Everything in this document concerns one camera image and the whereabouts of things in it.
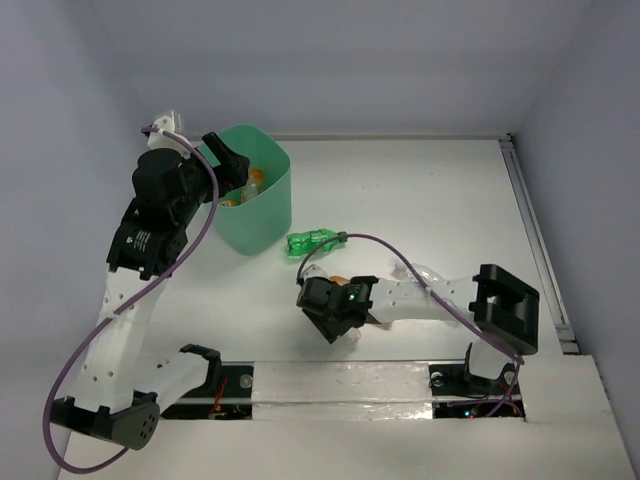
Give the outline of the orange bottle with blue label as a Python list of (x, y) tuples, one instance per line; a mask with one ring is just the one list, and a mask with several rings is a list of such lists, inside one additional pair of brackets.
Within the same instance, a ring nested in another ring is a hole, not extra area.
[(338, 276), (338, 275), (331, 276), (330, 280), (338, 285), (346, 285), (350, 282), (348, 278)]

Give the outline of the small orange pulp bottle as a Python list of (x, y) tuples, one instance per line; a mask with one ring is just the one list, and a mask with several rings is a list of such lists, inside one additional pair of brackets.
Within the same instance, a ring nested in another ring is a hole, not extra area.
[(241, 189), (240, 199), (242, 203), (254, 199), (262, 193), (264, 173), (260, 169), (250, 168), (245, 186)]

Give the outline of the clear bottle with black label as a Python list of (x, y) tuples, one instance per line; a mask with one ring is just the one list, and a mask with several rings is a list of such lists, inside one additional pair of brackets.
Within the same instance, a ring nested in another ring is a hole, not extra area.
[(362, 337), (361, 331), (356, 328), (350, 328), (343, 336), (342, 343), (345, 345), (356, 345)]

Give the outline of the round orange juice bottle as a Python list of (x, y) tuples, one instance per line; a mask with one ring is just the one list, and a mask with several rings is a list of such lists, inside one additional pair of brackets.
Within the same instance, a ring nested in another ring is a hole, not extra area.
[(238, 206), (238, 202), (233, 199), (220, 199), (218, 201), (218, 206), (231, 208)]

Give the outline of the clear water bottle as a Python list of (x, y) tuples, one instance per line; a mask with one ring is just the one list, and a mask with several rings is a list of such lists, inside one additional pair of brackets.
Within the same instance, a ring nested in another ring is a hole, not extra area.
[(429, 289), (433, 289), (434, 287), (448, 286), (450, 284), (448, 279), (425, 265), (412, 263), (411, 267), (408, 267), (401, 260), (397, 260), (394, 263), (391, 276), (393, 283), (396, 285), (415, 283), (419, 287), (423, 287), (426, 284)]

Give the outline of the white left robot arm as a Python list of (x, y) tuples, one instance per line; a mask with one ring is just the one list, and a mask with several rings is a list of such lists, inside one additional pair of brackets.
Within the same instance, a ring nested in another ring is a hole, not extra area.
[(149, 147), (132, 174), (134, 196), (107, 255), (100, 319), (80, 348), (85, 360), (69, 393), (51, 393), (44, 423), (140, 450), (151, 440), (161, 414), (188, 393), (216, 394), (222, 383), (220, 353), (188, 344), (150, 378), (135, 379), (135, 365), (166, 281), (203, 240), (187, 228), (203, 205), (217, 206), (248, 179), (249, 160), (216, 133), (203, 136), (217, 160), (211, 165), (184, 137), (147, 127)]

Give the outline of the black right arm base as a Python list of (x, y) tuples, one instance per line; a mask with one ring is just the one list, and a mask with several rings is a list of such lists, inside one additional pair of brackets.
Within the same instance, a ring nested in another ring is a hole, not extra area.
[(516, 366), (507, 361), (494, 378), (473, 374), (473, 350), (474, 344), (470, 343), (462, 361), (429, 365), (433, 416), (436, 419), (525, 419), (524, 403), (515, 378)]

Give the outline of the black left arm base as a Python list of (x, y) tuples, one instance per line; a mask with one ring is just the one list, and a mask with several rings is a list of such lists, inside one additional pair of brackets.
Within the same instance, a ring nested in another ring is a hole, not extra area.
[(181, 353), (195, 354), (208, 362), (202, 385), (185, 393), (165, 409), (166, 420), (251, 420), (253, 363), (223, 362), (220, 353), (187, 344)]

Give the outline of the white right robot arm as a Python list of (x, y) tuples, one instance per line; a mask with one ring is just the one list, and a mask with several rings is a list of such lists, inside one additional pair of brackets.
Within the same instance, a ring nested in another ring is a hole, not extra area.
[(297, 279), (296, 305), (332, 344), (365, 325), (438, 320), (469, 327), (478, 339), (460, 368), (462, 384), (482, 392), (497, 378), (478, 356), (499, 352), (522, 358), (539, 350), (539, 292), (502, 267), (483, 264), (456, 280), (433, 278), (413, 264), (394, 279), (356, 276), (338, 280), (313, 264)]

